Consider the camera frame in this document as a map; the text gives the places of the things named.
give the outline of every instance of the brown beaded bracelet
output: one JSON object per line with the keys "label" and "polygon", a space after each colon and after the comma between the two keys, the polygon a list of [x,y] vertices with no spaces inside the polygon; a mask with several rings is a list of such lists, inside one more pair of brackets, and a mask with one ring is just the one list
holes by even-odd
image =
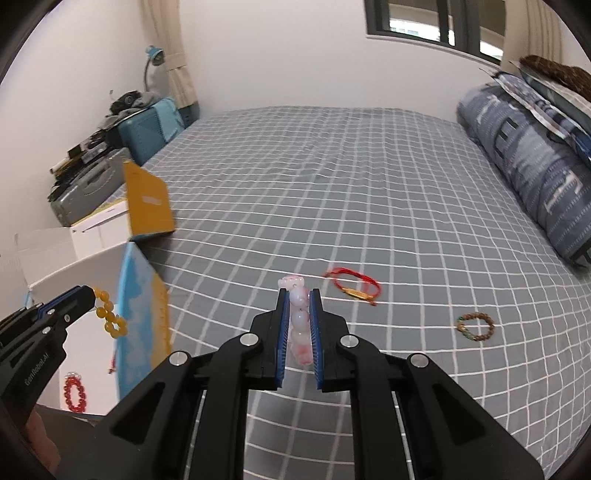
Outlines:
{"label": "brown beaded bracelet", "polygon": [[[484,320],[488,324],[488,332],[486,332],[484,335],[472,334],[472,332],[470,332],[470,330],[468,330],[468,328],[466,327],[464,322],[467,322],[468,320],[474,320],[474,319]],[[493,333],[495,333],[495,324],[492,321],[492,318],[489,315],[487,315],[486,313],[479,313],[479,312],[467,313],[467,314],[459,317],[457,319],[456,328],[457,328],[457,331],[460,332],[468,340],[474,340],[475,342],[484,342],[485,340],[488,340],[490,337],[492,337]]]}

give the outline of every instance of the beige curtain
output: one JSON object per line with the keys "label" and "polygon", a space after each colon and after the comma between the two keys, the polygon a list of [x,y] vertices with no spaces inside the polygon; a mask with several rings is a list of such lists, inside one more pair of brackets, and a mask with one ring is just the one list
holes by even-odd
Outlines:
{"label": "beige curtain", "polygon": [[183,108],[195,103],[197,94],[187,69],[178,5],[179,0],[142,0],[144,19],[154,37],[153,43],[164,49],[170,95],[177,107]]}
{"label": "beige curtain", "polygon": [[501,68],[518,74],[511,62],[539,55],[562,63],[560,19],[542,0],[505,0],[505,45]]}

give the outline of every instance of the silver screw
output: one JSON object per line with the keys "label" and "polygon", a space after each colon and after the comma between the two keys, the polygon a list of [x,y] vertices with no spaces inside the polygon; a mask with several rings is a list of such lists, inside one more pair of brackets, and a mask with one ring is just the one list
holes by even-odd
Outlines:
{"label": "silver screw", "polygon": [[240,337],[240,343],[244,346],[256,345],[258,342],[258,335],[256,333],[245,333]]}
{"label": "silver screw", "polygon": [[410,362],[417,368],[425,368],[429,364],[429,359],[422,353],[415,353],[410,358]]}
{"label": "silver screw", "polygon": [[344,335],[340,338],[340,344],[347,348],[353,348],[359,345],[359,339],[355,335]]}
{"label": "silver screw", "polygon": [[168,361],[173,364],[175,367],[182,365],[187,360],[189,360],[189,356],[185,352],[173,352],[169,357]]}

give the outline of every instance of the open box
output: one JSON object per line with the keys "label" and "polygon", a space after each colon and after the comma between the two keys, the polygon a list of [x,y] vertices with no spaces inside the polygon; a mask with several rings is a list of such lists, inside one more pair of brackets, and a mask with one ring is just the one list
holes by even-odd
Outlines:
{"label": "open box", "polygon": [[[126,201],[72,227],[16,238],[30,304],[46,303],[76,285],[97,287],[109,293],[115,313],[128,326],[126,336],[113,340],[94,310],[72,323],[66,330],[66,359],[40,398],[47,407],[67,411],[65,376],[76,372],[86,393],[85,413],[105,415],[170,354],[166,287],[128,241],[174,229],[166,185],[133,164],[124,168]],[[109,373],[113,356],[115,372]],[[75,388],[72,400],[77,403]]]}

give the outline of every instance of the red string bracelet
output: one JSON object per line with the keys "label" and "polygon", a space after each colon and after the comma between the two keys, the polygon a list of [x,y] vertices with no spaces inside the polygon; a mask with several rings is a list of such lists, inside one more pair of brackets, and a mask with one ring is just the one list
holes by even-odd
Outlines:
{"label": "red string bracelet", "polygon": [[[66,405],[70,411],[76,413],[84,413],[86,411],[86,393],[80,381],[82,378],[75,372],[70,372],[66,375],[66,384],[64,385],[64,396],[66,398]],[[78,390],[78,405],[72,403],[72,387]]]}
{"label": "red string bracelet", "polygon": [[[342,286],[337,278],[339,275],[351,275],[360,279],[363,282],[361,290],[355,290],[354,288]],[[382,293],[382,286],[377,281],[367,275],[363,275],[362,273],[356,272],[355,270],[351,270],[349,268],[334,268],[331,271],[326,272],[324,277],[331,278],[335,284],[335,287],[337,287],[340,291],[346,293],[354,299],[368,301],[371,305],[376,305],[375,299],[377,299]],[[375,293],[369,293],[370,286],[374,286],[376,288]]]}

